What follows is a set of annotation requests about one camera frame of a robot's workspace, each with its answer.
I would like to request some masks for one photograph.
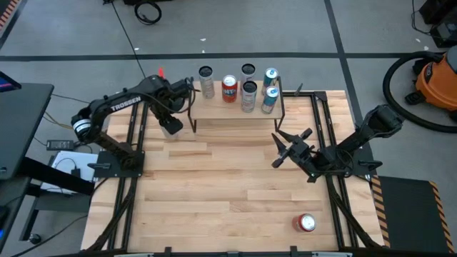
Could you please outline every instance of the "red soda can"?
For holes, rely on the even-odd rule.
[[[234,75],[227,75],[222,79],[222,99],[227,103],[236,101],[238,81]]]
[[[311,232],[316,228],[316,220],[311,214],[305,213],[294,217],[292,226],[298,232]]]

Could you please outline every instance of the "power adapter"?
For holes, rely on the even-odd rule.
[[[77,178],[81,178],[81,169],[79,168],[74,168],[71,170],[71,175],[77,177]]]
[[[48,140],[46,143],[47,151],[73,151],[73,140]]]

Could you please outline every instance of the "soda can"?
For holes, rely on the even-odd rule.
[[[227,75],[222,79],[222,99],[227,103],[236,101],[238,81],[234,75]]]
[[[268,68],[265,71],[265,76],[263,77],[263,88],[262,88],[262,95],[265,96],[265,90],[269,86],[274,86],[276,81],[278,80],[278,71],[275,68]]]
[[[203,66],[199,69],[201,93],[204,98],[214,97],[213,69],[210,66]]]
[[[316,219],[309,213],[301,214],[292,219],[292,226],[298,232],[311,232],[316,228]]]
[[[263,99],[261,110],[264,114],[271,114],[274,104],[279,96],[279,90],[275,86],[269,86],[266,89],[265,98]]]
[[[256,73],[256,67],[252,64],[244,64],[241,67],[241,83],[240,86],[243,86],[246,81],[253,81],[254,74]]]
[[[254,81],[246,81],[241,89],[241,109],[244,112],[252,112],[256,105],[257,84]]]

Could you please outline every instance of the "black desk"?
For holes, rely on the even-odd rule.
[[[94,189],[88,181],[25,157],[53,89],[49,84],[22,84],[21,90],[0,93],[0,168],[6,169],[0,173],[0,206],[10,202],[0,252],[25,195],[40,194],[36,186],[31,186],[32,178],[85,195]]]

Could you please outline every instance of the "yellow and black striped tape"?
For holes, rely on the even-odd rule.
[[[446,223],[446,217],[444,216],[443,203],[441,202],[440,194],[438,192],[438,186],[436,185],[435,182],[432,182],[432,181],[429,181],[429,182],[433,188],[433,193],[435,194],[435,201],[436,201],[436,205],[438,207],[438,213],[440,215],[441,225],[443,226],[443,232],[444,232],[444,236],[446,237],[446,244],[448,245],[449,253],[455,253],[456,250],[454,249],[454,246],[452,245],[451,234],[449,233],[449,227],[448,227],[448,224]]]
[[[378,215],[379,226],[381,227],[381,233],[383,234],[384,245],[391,247],[391,242],[388,239],[388,228],[386,212],[384,208],[383,191],[381,190],[381,181],[377,175],[371,178],[371,188],[373,190],[374,206],[376,208],[376,214]]]
[[[16,8],[16,6],[19,4],[20,1],[21,0],[11,0],[9,2],[9,5],[7,6],[7,8],[3,12],[3,14],[0,16],[0,30],[3,29],[3,27],[5,26],[5,24],[8,21],[9,17],[13,14],[14,9]]]

